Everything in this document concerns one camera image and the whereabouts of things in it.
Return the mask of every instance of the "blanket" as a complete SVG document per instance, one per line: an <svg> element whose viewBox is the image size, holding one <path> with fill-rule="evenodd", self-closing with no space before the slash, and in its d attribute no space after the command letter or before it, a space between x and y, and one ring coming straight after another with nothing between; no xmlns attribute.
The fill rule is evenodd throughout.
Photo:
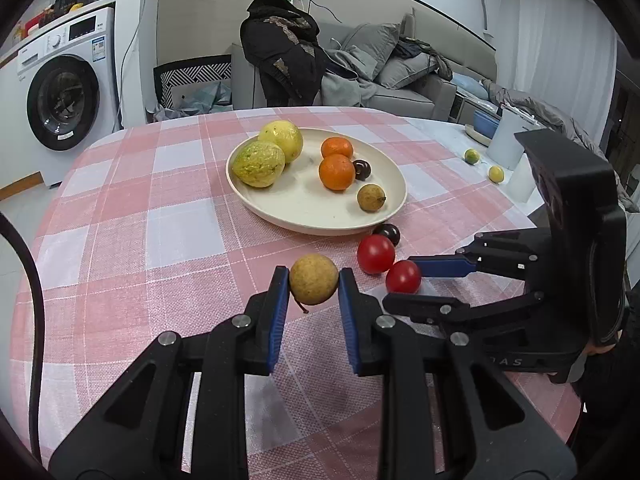
<svg viewBox="0 0 640 480"><path fill-rule="evenodd" d="M326 49L325 52L331 62L322 78L322 104L366 107L378 91L372 81L376 60L354 45L345 50Z"/></svg>
<svg viewBox="0 0 640 480"><path fill-rule="evenodd" d="M508 102L510 105L532 114L547 128L555 130L559 134L567 137L567 139L571 139L576 144L580 144L587 150L590 150L590 152L595 153L603 160L607 160L607 157L602 153L600 147L591 140L580 124L555 106L537 99L526 92L513 89L507 90L489 79L485 79L482 84L489 92L489 101L493 104L499 106L500 103ZM618 201L622 207L629 213L640 212L638 206L631 200L625 188L622 186L618 174L616 172L614 172L614 174L616 175L616 185L618 186Z"/></svg>

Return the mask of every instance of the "orange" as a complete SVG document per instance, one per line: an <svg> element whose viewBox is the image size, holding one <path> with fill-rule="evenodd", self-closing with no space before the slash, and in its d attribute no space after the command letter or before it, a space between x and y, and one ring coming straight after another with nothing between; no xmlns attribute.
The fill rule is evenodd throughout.
<svg viewBox="0 0 640 480"><path fill-rule="evenodd" d="M318 173L324 186L333 191L347 189L356 179L353 163L340 153L326 156L320 163Z"/></svg>
<svg viewBox="0 0 640 480"><path fill-rule="evenodd" d="M344 137L329 137L325 139L320 148L322 157L333 155L334 153L340 153L347 158L351 158L353 155L353 146Z"/></svg>

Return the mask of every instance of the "screw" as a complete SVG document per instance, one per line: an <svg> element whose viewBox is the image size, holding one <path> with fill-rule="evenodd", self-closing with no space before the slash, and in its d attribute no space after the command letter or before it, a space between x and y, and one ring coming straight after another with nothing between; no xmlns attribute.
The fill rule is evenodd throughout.
<svg viewBox="0 0 640 480"><path fill-rule="evenodd" d="M169 346L175 343L175 341L178 339L178 336L175 335L175 332L171 332L170 330L168 330L167 332L162 332L159 336L158 336L158 342L162 345L162 346Z"/></svg>
<svg viewBox="0 0 640 480"><path fill-rule="evenodd" d="M449 336L449 340L455 346L466 346L469 344L469 336L464 332L454 332Z"/></svg>
<svg viewBox="0 0 640 480"><path fill-rule="evenodd" d="M376 325L380 328L391 328L395 324L396 320L392 316L384 315L376 318Z"/></svg>
<svg viewBox="0 0 640 480"><path fill-rule="evenodd" d="M247 314L238 314L231 320L231 324L236 328L244 328L251 325L251 318Z"/></svg>

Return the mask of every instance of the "red cherry tomato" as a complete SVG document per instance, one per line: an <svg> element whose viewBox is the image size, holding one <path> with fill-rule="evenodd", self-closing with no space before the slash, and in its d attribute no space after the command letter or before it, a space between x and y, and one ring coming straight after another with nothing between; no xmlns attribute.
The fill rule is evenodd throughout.
<svg viewBox="0 0 640 480"><path fill-rule="evenodd" d="M369 235L358 246L358 264L367 274L389 270L396 259L396 249L383 235Z"/></svg>
<svg viewBox="0 0 640 480"><path fill-rule="evenodd" d="M386 274L385 285L388 292L415 294L420 288L422 275L420 269L411 260L394 263Z"/></svg>

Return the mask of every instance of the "washing machine control panel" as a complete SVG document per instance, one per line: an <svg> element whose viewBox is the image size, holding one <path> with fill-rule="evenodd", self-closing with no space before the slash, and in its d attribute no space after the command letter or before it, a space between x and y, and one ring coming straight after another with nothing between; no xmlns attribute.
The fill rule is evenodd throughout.
<svg viewBox="0 0 640 480"><path fill-rule="evenodd" d="M109 13L113 9L105 7L55 27L42 36L34 38L31 43L18 51L18 75L30 67L41 63L48 57L55 56L75 43L87 41L87 36L100 36L107 30Z"/></svg>

